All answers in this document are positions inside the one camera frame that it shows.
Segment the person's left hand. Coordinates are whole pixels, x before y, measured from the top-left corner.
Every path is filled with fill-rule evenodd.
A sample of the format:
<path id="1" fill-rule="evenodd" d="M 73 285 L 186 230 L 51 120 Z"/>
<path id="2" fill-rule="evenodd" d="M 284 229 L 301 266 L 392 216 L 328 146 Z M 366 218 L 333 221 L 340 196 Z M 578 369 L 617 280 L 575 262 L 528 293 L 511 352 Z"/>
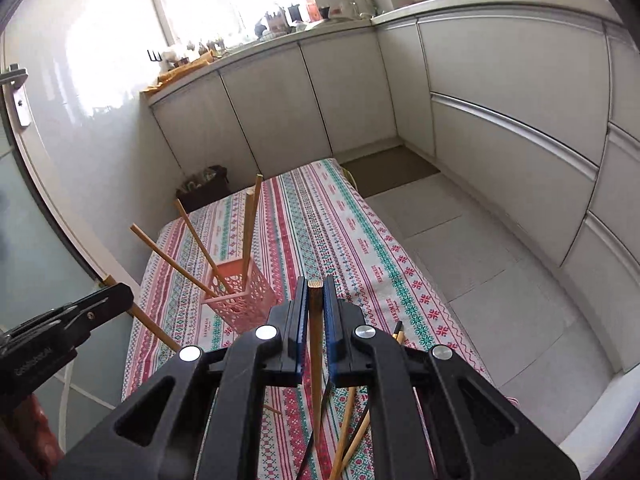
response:
<path id="1" fill-rule="evenodd" d="M 11 413 L 10 431 L 29 463 L 43 479 L 50 479 L 55 467 L 64 457 L 64 452 L 34 394 L 28 396 Z"/>

